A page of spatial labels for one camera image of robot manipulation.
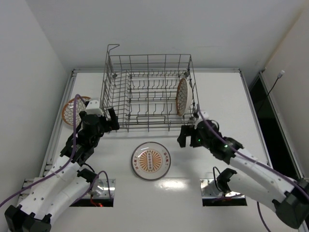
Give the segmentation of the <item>orange sunburst plate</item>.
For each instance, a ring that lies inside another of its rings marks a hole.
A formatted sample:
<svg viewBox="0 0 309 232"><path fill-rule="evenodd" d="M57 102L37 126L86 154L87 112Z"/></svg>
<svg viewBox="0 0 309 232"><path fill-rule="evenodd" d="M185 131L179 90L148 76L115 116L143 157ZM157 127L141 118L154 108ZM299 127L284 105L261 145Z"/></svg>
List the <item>orange sunburst plate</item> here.
<svg viewBox="0 0 309 232"><path fill-rule="evenodd" d="M135 148L130 163L137 177L146 181L156 181L168 173L171 166L171 156L162 144L145 142Z"/></svg>

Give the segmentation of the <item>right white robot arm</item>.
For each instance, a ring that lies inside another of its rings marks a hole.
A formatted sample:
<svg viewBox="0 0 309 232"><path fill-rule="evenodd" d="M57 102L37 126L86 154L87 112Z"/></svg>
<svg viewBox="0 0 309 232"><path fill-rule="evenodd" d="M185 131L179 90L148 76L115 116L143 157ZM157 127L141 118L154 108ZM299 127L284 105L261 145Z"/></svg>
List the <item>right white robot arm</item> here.
<svg viewBox="0 0 309 232"><path fill-rule="evenodd" d="M260 163L237 140L222 136L217 123L200 119L183 125L177 139L180 147L204 147L215 158L230 165L219 174L215 187L220 192L246 195L271 209L287 226L299 229L309 215L309 183L294 180Z"/></svg>

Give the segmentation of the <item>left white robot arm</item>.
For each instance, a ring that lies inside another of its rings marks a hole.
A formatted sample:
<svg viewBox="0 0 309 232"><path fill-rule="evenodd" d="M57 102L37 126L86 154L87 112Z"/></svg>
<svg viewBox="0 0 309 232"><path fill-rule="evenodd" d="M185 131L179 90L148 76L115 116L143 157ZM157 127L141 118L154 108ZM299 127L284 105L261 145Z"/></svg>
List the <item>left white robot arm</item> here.
<svg viewBox="0 0 309 232"><path fill-rule="evenodd" d="M109 119L99 113L80 112L81 122L74 126L47 176L29 185L31 192L18 206L6 209L9 231L48 232L68 207L92 190L99 174L83 165L101 137L120 128L115 110L108 112Z"/></svg>

